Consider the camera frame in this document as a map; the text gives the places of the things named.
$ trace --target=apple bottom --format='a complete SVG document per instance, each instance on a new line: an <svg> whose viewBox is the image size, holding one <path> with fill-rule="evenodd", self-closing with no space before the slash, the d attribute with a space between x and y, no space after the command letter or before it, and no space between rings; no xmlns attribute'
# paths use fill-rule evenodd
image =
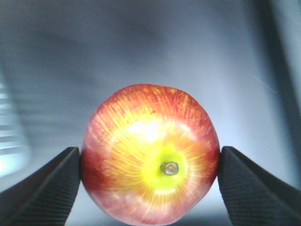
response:
<svg viewBox="0 0 301 226"><path fill-rule="evenodd" d="M118 195L112 192L90 192L95 203L111 217L133 226L165 226L182 218L187 211L195 206L209 191L212 183L200 184L199 193L196 191L172 203L153 205L147 203L138 194Z"/></svg>

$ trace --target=red apple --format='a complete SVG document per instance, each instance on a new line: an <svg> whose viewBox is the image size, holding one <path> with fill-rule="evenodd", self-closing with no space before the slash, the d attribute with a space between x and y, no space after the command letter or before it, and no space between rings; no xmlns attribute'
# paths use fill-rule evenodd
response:
<svg viewBox="0 0 301 226"><path fill-rule="evenodd" d="M208 114L189 94L137 84L92 115L81 178L96 204L134 226L169 225L211 187L219 142Z"/></svg>

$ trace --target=textured grip surface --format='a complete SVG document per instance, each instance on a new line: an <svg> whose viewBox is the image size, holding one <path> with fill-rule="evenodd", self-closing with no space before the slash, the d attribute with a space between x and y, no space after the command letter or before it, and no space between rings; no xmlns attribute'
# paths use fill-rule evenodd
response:
<svg viewBox="0 0 301 226"><path fill-rule="evenodd" d="M0 193L0 225L64 225L79 182L79 149L69 147L38 171Z"/></svg>
<svg viewBox="0 0 301 226"><path fill-rule="evenodd" d="M301 191L233 147L223 147L220 191L234 226L301 226Z"/></svg>

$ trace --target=apple stem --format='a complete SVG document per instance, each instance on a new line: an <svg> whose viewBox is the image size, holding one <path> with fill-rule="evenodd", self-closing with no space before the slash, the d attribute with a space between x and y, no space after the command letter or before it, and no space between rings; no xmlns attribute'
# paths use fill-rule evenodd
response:
<svg viewBox="0 0 301 226"><path fill-rule="evenodd" d="M174 161L165 162L161 165L161 171L167 176L172 176L179 172L179 165Z"/></svg>

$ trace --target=gray background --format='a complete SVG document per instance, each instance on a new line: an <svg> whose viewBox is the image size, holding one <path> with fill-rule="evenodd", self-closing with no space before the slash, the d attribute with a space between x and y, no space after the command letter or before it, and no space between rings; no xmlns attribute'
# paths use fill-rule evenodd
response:
<svg viewBox="0 0 301 226"><path fill-rule="evenodd" d="M68 146L92 112L134 83L187 91L231 145L299 187L279 91L251 1L1 1L0 64L30 150L4 190ZM176 225L230 225L217 182ZM122 225L83 186L68 226Z"/></svg>

